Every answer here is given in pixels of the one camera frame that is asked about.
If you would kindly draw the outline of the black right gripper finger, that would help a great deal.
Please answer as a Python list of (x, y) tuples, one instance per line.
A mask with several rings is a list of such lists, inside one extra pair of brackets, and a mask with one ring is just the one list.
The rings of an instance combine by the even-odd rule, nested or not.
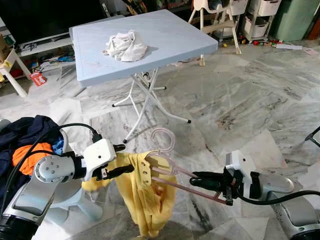
[(203, 188), (209, 191), (224, 191), (226, 189), (226, 179), (224, 174), (210, 171), (195, 171), (190, 178), (190, 185)]

